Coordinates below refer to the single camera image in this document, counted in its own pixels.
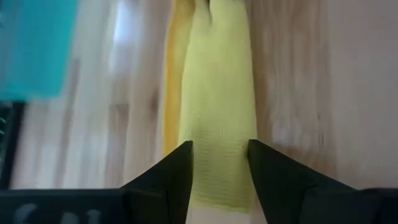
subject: blue plastic container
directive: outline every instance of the blue plastic container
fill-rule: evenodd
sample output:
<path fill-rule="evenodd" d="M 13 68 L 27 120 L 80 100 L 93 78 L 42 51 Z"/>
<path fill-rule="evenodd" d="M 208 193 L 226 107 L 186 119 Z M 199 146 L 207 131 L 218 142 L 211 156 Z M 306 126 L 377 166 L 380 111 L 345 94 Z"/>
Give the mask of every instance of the blue plastic container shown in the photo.
<path fill-rule="evenodd" d="M 78 0 L 0 1 L 0 100 L 58 95 L 67 73 Z"/>

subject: yellow towel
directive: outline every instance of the yellow towel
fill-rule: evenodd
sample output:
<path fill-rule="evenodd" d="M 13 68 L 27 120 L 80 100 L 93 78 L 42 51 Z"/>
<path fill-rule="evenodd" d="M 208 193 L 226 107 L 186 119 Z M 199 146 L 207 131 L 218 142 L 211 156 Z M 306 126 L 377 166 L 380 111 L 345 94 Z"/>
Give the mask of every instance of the yellow towel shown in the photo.
<path fill-rule="evenodd" d="M 167 47 L 164 154 L 193 140 L 192 202 L 248 212 L 256 112 L 242 0 L 175 0 Z"/>

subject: black plastic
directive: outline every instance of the black plastic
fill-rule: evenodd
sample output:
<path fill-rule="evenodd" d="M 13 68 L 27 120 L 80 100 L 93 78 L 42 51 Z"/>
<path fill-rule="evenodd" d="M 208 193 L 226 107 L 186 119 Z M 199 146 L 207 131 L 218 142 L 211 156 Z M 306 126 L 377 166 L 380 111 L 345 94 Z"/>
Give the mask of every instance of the black plastic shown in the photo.
<path fill-rule="evenodd" d="M 3 164 L 0 164 L 0 190 L 6 190 L 10 185 L 15 152 L 24 117 L 25 104 L 10 103 L 9 106 L 1 105 L 0 107 L 3 111 L 6 111 L 7 114 L 7 118 L 4 118 L 7 121 L 4 129 L 4 138 L 0 140 L 0 145 L 4 147 Z"/>
<path fill-rule="evenodd" d="M 398 190 L 355 190 L 250 140 L 251 175 L 268 224 L 398 223 Z"/>
<path fill-rule="evenodd" d="M 121 189 L 0 191 L 0 223 L 183 224 L 192 167 L 185 142 Z"/>

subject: fabric fold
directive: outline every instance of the fabric fold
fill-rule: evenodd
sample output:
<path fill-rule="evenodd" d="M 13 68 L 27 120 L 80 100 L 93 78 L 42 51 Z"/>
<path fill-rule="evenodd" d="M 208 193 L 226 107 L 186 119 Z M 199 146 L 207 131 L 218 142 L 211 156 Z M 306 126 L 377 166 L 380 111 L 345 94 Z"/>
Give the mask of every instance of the fabric fold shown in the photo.
<path fill-rule="evenodd" d="M 165 94 L 164 154 L 193 141 L 192 202 L 248 212 L 254 188 L 246 148 L 257 132 L 243 1 L 175 0 Z"/>

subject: wooden floor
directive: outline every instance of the wooden floor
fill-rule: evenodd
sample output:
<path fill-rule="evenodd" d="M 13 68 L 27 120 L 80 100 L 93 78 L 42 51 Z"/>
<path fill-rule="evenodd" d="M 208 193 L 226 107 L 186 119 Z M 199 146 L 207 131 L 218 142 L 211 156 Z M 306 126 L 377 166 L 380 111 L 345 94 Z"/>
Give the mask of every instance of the wooden floor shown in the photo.
<path fill-rule="evenodd" d="M 160 159 L 170 1 L 121 2 L 82 1 L 64 92 L 25 116 L 15 189 L 119 187 Z M 353 187 L 398 187 L 398 2 L 246 2 L 259 139 Z M 188 215 L 228 220 L 264 216 Z"/>

